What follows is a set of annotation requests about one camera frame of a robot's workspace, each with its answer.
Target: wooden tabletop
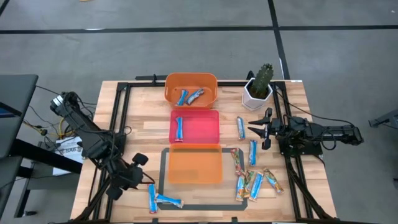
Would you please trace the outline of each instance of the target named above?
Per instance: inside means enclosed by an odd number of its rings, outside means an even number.
[[[310,111],[307,97],[302,82],[285,81],[289,101],[305,111]],[[94,122],[103,129],[109,128],[114,97],[116,94],[117,81],[104,81],[99,93]],[[238,129],[236,117],[244,119],[245,127],[248,121],[254,121],[264,116],[267,107],[274,108],[274,100],[271,97],[266,106],[257,110],[249,111],[241,104],[243,88],[219,87],[218,98],[213,105],[214,110],[220,113],[220,144],[223,148],[238,147],[244,153],[246,169],[261,170],[268,167],[276,176],[285,193],[276,195],[274,189],[264,181],[257,202],[248,201],[243,211],[230,210],[159,210],[157,214],[149,213],[148,193],[145,185],[140,185],[139,190],[129,189],[123,193],[121,198],[113,203],[112,222],[151,222],[153,218],[159,218],[159,222],[230,222],[232,217],[237,217],[240,222],[272,222],[292,221],[294,212],[292,199],[289,192],[289,182],[285,168],[284,158],[279,153],[277,141],[272,136],[271,148],[267,151],[261,150],[261,140],[253,132],[246,129],[246,140],[238,140]],[[285,111],[282,98],[279,99],[282,113]],[[144,172],[152,176],[159,187],[159,170],[161,152],[169,147],[170,112],[169,104],[164,100],[163,87],[137,87],[132,88],[130,94],[129,108],[127,111],[126,125],[132,128],[132,133],[127,136],[126,149],[123,158],[131,162],[137,152],[145,154],[149,161],[143,167]],[[294,116],[300,116],[311,120],[311,116],[291,107]],[[247,163],[249,154],[249,140],[258,141],[260,150],[257,152],[257,166],[249,167]],[[330,188],[323,164],[314,156],[302,156],[303,168],[307,180],[308,189],[317,202],[331,216],[335,216]],[[234,170],[234,167],[223,166],[224,172]],[[86,160],[80,174],[80,181],[73,204],[71,218],[77,217],[87,206],[93,180],[95,166]],[[94,192],[98,186],[100,175],[97,175]],[[236,179],[228,179],[223,182],[222,188],[207,189],[207,198],[203,201],[211,203],[213,198],[218,200],[234,197]],[[199,196],[199,190],[193,189],[181,191],[180,198],[185,201],[193,201]],[[303,198],[297,189],[298,199],[302,217],[305,216]],[[106,200],[102,200],[100,218],[104,217]]]

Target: white hexagonal pot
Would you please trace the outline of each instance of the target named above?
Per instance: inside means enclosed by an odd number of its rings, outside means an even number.
[[[242,105],[251,111],[257,110],[259,108],[262,108],[265,104],[266,101],[268,100],[268,98],[271,96],[272,94],[272,88],[271,86],[268,84],[268,95],[265,99],[257,99],[257,98],[253,98],[249,91],[248,91],[248,86],[250,85],[250,83],[252,83],[254,81],[255,78],[251,78],[248,83],[244,86],[244,90],[243,90],[243,95],[242,95]]]

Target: orange bin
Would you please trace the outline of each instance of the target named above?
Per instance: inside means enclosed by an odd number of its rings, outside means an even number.
[[[191,105],[177,106],[182,89],[188,96],[202,88],[205,92]],[[211,109],[217,99],[217,78],[211,73],[171,73],[166,78],[165,99],[173,109]]]
[[[219,184],[223,180],[219,144],[173,144],[170,146],[171,184]]]

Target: gray floor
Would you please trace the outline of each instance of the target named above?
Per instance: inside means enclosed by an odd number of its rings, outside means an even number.
[[[278,0],[281,26],[398,24],[394,0]],[[270,26],[266,0],[10,0],[0,29],[88,29],[172,26]],[[397,109],[398,30],[283,31],[291,79],[304,81],[314,114],[347,119],[365,143],[325,151],[326,171],[338,216],[343,220],[396,223],[398,176],[396,130],[371,129],[368,119]],[[0,35],[0,73],[36,73],[38,85],[76,91],[95,102],[103,80],[137,75],[211,72],[245,78],[264,62],[282,78],[273,31],[146,34]],[[49,121],[51,93],[36,90],[31,105]],[[28,111],[26,119],[41,124]],[[315,119],[322,124],[327,121]],[[19,137],[42,138],[22,127]],[[34,217],[13,219],[23,180],[14,184],[1,223],[48,223],[68,219],[75,189],[38,190],[28,209]]]

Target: red tray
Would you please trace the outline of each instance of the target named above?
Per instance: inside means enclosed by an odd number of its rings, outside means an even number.
[[[177,117],[182,117],[183,142],[175,141]],[[178,143],[218,144],[220,141],[220,120],[217,110],[173,110],[170,117],[169,141]]]

